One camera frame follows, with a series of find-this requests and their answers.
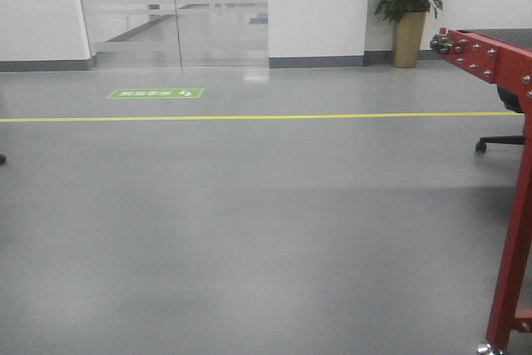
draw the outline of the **frosted glass panel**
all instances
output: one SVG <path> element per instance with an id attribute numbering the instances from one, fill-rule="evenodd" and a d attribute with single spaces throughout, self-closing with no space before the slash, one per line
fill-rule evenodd
<path id="1" fill-rule="evenodd" d="M 267 0 L 82 0 L 101 67 L 266 66 Z"/>

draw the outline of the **red metal leg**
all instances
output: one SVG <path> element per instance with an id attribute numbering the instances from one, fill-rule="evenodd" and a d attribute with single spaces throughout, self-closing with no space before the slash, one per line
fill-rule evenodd
<path id="1" fill-rule="evenodd" d="M 499 350 L 508 347 L 512 330 L 529 333 L 527 323 L 532 320 L 530 309 L 517 311 L 532 241 L 532 121 L 528 117 L 524 131 L 526 140 L 514 206 L 486 333 L 488 343 Z"/>

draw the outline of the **red metal stand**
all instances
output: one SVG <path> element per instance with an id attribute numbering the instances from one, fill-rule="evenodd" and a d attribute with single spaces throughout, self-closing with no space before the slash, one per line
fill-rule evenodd
<path id="1" fill-rule="evenodd" d="M 532 333 L 532 308 L 517 308 L 532 243 L 532 51 L 446 28 L 431 47 L 448 62 L 515 93 L 525 112 L 525 147 L 486 339 L 480 354 L 505 353 L 512 331 Z"/>

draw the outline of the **black chair leg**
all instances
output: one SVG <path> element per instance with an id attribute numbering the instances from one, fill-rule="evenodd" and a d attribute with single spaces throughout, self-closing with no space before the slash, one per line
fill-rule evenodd
<path id="1" fill-rule="evenodd" d="M 485 153 L 486 143 L 500 143 L 502 145 L 523 145 L 525 143 L 525 137 L 522 135 L 516 136 L 486 136 L 481 137 L 479 142 L 475 146 L 477 153 Z"/>

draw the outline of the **floor sticker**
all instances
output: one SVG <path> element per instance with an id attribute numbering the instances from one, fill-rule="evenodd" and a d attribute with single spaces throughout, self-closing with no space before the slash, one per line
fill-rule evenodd
<path id="1" fill-rule="evenodd" d="M 201 97 L 203 88 L 172 87 L 164 89 L 117 89 L 108 99 L 197 99 Z"/>

